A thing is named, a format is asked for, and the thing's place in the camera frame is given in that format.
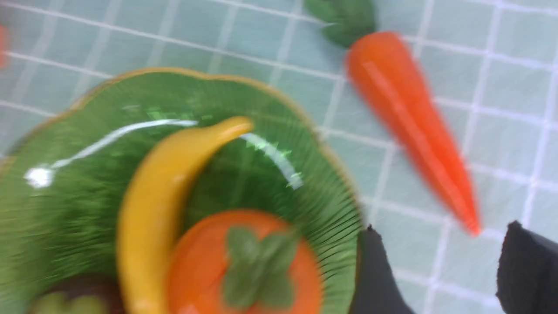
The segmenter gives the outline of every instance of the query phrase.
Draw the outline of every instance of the leaf-shaped plate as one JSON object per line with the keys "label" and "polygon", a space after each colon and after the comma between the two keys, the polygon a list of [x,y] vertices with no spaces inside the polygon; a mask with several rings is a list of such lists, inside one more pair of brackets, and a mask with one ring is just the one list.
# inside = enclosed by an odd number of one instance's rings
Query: leaf-shaped plate
{"label": "leaf-shaped plate", "polygon": [[323,314],[348,312],[355,289],[355,194],[300,109],[255,81],[176,68],[113,79],[32,132],[0,174],[0,308],[73,274],[116,274],[117,212],[132,174],[165,136],[231,116],[253,133],[214,156],[185,204],[185,229],[231,208],[258,208],[301,228],[324,280]]}

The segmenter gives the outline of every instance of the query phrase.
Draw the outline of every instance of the yellow banana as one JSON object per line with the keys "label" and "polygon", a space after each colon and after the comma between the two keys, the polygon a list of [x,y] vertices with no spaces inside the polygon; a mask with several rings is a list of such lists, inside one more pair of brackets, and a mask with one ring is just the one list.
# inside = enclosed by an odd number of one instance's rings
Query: yellow banana
{"label": "yellow banana", "polygon": [[197,175],[223,145],[250,132],[248,118],[179,131],[145,157],[118,218],[117,264],[129,314],[168,314],[167,270],[181,211]]}

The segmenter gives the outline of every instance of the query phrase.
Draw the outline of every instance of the red object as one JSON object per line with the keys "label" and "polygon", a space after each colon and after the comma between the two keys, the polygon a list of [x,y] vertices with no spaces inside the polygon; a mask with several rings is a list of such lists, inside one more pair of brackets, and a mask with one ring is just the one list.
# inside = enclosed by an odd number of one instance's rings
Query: red object
{"label": "red object", "polygon": [[8,46],[8,33],[0,26],[0,69],[6,66],[6,49]]}
{"label": "red object", "polygon": [[359,39],[347,56],[361,96],[397,136],[430,187],[472,235],[480,233],[473,191],[450,132],[399,35],[377,32]]}

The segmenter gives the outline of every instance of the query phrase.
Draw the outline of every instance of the grid pattern tablecloth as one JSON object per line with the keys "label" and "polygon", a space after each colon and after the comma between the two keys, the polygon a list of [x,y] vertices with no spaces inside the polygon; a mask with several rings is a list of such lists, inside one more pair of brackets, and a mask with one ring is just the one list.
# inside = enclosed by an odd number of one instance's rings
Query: grid pattern tablecloth
{"label": "grid pattern tablecloth", "polygon": [[301,0],[1,0],[0,154],[89,88],[146,66],[269,83],[352,172],[405,298],[424,314],[502,313],[496,268],[514,219],[558,240],[558,1],[376,0],[402,33],[467,158],[485,232],[468,238],[343,74]]}

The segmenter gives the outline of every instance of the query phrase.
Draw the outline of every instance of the black object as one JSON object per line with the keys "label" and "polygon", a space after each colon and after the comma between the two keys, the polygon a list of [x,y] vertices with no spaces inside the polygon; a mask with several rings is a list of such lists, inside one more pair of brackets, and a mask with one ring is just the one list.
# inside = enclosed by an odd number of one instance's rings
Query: black object
{"label": "black object", "polygon": [[509,224],[496,295],[507,314],[557,314],[558,244]]}
{"label": "black object", "polygon": [[371,226],[360,234],[360,267],[351,314],[414,314],[393,277],[380,235]]}

